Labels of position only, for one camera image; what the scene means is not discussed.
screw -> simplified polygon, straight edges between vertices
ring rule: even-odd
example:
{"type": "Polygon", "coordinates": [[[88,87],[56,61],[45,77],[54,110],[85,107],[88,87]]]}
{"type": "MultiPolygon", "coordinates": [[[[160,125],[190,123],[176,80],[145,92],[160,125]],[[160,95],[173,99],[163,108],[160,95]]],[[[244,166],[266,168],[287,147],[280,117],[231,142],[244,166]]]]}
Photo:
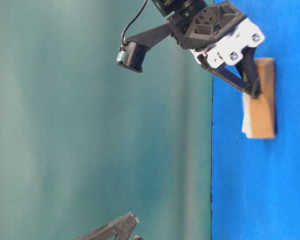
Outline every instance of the screw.
{"type": "Polygon", "coordinates": [[[239,57],[238,54],[234,51],[230,54],[230,58],[231,58],[232,61],[237,60],[238,57],[239,57]]]}
{"type": "Polygon", "coordinates": [[[258,34],[253,34],[252,35],[252,40],[254,41],[254,42],[258,42],[259,40],[260,40],[260,36],[258,35],[258,34]]]}

blue backdrop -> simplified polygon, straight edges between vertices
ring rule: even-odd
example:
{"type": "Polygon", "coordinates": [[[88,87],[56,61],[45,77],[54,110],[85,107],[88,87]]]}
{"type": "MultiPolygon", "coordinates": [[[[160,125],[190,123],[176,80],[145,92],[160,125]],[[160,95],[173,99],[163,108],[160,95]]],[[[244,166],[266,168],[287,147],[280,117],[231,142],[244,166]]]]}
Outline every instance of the blue backdrop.
{"type": "Polygon", "coordinates": [[[277,138],[241,133],[242,95],[214,79],[213,240],[300,240],[300,0],[234,0],[276,64],[277,138]]]}

